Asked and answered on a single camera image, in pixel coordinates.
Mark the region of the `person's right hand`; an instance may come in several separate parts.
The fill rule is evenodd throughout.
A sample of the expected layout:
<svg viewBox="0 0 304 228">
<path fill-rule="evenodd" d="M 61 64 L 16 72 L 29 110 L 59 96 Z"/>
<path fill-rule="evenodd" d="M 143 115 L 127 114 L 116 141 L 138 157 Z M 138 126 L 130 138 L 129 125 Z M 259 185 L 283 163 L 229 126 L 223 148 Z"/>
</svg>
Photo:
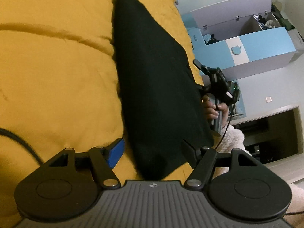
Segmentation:
<svg viewBox="0 0 304 228">
<path fill-rule="evenodd" d="M 215 105 L 210 101 L 209 96 L 205 95 L 203 97 L 203 110 L 205 117 L 208 120 L 218 119 L 219 112 L 222 112 L 222 126 L 225 127 L 227 125 L 229 108 L 225 103 Z"/>
</svg>

